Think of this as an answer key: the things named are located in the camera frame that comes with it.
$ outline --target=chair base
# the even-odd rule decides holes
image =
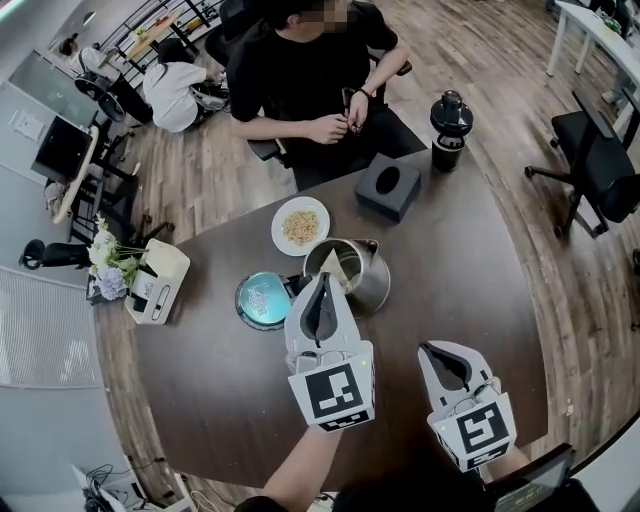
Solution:
[[[569,185],[574,185],[574,181],[573,181],[573,179],[572,179],[570,174],[559,174],[559,173],[552,172],[552,171],[550,171],[548,169],[543,169],[541,167],[534,167],[532,165],[529,165],[529,166],[525,167],[524,175],[527,178],[531,179],[536,174],[539,174],[541,176],[545,176],[547,178],[551,178],[552,180],[561,181],[562,183],[567,183]],[[573,224],[573,221],[574,221],[574,219],[576,217],[576,214],[578,213],[578,207],[580,206],[580,200],[582,199],[582,195],[583,194],[581,192],[579,192],[578,190],[575,190],[575,189],[574,189],[574,192],[569,195],[569,203],[571,205],[570,208],[569,208],[569,214],[567,215],[567,218],[564,221],[564,224],[556,225],[553,228],[553,233],[558,238],[562,238],[563,236],[565,236],[565,235],[567,235],[569,233],[569,229],[571,228],[571,224]],[[604,215],[602,215],[602,212],[600,211],[600,208],[598,208],[596,205],[593,205],[593,204],[591,204],[591,207],[596,212],[596,215],[598,216],[598,220],[600,221],[599,225],[597,225],[594,229],[590,230],[591,231],[591,236],[593,238],[597,238],[601,234],[606,233],[607,231],[609,231],[609,224],[607,223],[607,219],[604,218]]]

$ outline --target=screen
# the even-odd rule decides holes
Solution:
[[[566,470],[564,461],[558,462],[542,475],[519,489],[502,496],[496,502],[496,512],[523,512],[549,498],[562,485]]]
[[[69,183],[78,174],[90,143],[89,134],[56,117],[32,168],[53,181]]]

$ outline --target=food on plate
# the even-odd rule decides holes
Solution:
[[[284,219],[282,232],[294,244],[305,245],[316,239],[319,225],[314,212],[297,211]]]

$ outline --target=black t-shirt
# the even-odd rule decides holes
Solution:
[[[353,2],[346,30],[309,43],[280,37],[266,22],[254,25],[227,66],[231,114],[251,121],[261,107],[286,121],[344,113],[342,89],[358,89],[370,70],[367,46],[392,50],[398,36],[372,4]]]
[[[432,466],[425,472],[375,482],[341,492],[336,497],[333,512],[442,512],[493,510],[483,492],[482,480],[471,472],[462,474],[450,465]],[[236,512],[288,512],[266,496],[250,498],[236,507]]]

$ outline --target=computer monitor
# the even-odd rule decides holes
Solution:
[[[75,179],[91,144],[91,136],[56,117],[31,169],[66,185]]]

